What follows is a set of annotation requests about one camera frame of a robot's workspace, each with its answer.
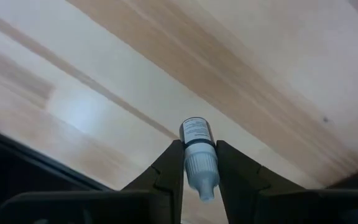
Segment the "white bottle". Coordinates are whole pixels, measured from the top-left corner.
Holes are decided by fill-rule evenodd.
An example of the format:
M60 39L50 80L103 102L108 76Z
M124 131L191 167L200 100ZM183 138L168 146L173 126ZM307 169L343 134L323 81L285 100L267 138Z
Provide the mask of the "white bottle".
M208 122L203 118L189 118L180 126L180 139L185 146L185 169L192 189L203 202L214 198L219 184L218 158Z

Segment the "white dropper tip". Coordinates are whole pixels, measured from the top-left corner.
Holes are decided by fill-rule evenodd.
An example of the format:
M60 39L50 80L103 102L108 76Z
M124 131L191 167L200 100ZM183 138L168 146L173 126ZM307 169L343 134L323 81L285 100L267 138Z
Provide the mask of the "white dropper tip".
M214 185L209 178L201 180L197 191L200 195L201 201L203 202L210 202L215 198Z

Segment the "black plastic part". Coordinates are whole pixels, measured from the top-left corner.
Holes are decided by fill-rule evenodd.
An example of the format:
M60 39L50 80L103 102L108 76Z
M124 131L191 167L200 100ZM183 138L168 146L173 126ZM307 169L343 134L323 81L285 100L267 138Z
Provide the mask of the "black plastic part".
M358 175L341 183L353 189L306 190L224 141L216 154L229 223L358 223Z
M149 190L170 197L167 210L169 223L180 223L183 196L183 161L185 153L180 140L174 140L161 156L138 178L124 187L124 190Z
M221 178L219 188L229 223L255 223L262 193L302 190L224 141L217 141L216 155Z
M15 142L2 134L0 134L0 159L12 159L15 161L15 165L23 163L31 166L31 169L40 169L40 171L43 172L41 175L52 175L56 178L55 181L60 179L70 185L71 189L112 190L109 187L57 162L56 160ZM26 170L21 170L21 172L24 172L22 174L23 176L26 175Z
M215 143L208 140L208 139L193 139L191 141L189 141L188 143L183 142L183 144L185 145L185 149L187 149L187 147L191 146L192 144L196 144L196 143L205 143L205 144L209 144L212 147L216 147Z
M184 150L179 140L120 192L24 193L0 209L0 223L180 223Z

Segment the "bottle label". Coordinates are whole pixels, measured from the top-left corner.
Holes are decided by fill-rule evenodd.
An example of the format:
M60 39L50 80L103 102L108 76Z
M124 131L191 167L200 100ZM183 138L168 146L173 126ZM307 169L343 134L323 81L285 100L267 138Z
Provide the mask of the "bottle label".
M207 122L203 118L190 118L183 123L183 137L185 144L194 139L212 141Z

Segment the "wooden surface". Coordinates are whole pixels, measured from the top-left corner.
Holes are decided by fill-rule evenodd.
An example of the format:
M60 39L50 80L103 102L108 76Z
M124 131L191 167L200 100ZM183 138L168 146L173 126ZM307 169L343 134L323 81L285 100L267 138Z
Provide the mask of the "wooden surface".
M357 172L358 0L0 0L3 134L121 189L190 116L304 187Z

